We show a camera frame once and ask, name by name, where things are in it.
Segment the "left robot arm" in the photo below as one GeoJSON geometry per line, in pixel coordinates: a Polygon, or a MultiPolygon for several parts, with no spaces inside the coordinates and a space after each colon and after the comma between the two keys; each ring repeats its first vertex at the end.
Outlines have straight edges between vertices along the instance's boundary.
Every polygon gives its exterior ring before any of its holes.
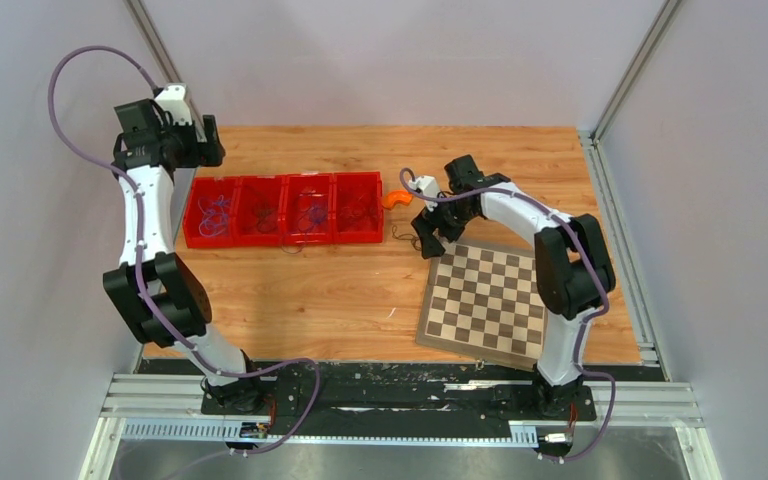
{"type": "Polygon", "coordinates": [[[116,107],[121,133],[111,167],[125,200],[125,239],[103,288],[141,344],[173,348],[203,373],[205,396],[242,414],[260,410],[266,388],[253,364],[215,328],[203,285],[175,251],[171,203],[180,168],[224,158],[214,117],[196,124],[184,87],[116,107]]]}

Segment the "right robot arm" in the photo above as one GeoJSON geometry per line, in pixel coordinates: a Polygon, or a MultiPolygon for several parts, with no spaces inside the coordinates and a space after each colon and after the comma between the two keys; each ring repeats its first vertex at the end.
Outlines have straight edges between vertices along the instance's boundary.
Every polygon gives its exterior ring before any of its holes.
{"type": "Polygon", "coordinates": [[[583,385],[582,354],[592,320],[610,308],[616,277],[599,221],[572,216],[525,194],[509,177],[485,174],[470,155],[445,165],[447,192],[433,176],[399,173],[402,186],[424,202],[411,225],[423,258],[440,257],[475,218],[495,221],[526,241],[534,252],[537,294],[548,310],[547,333],[536,363],[531,403],[556,417],[583,385]]]}

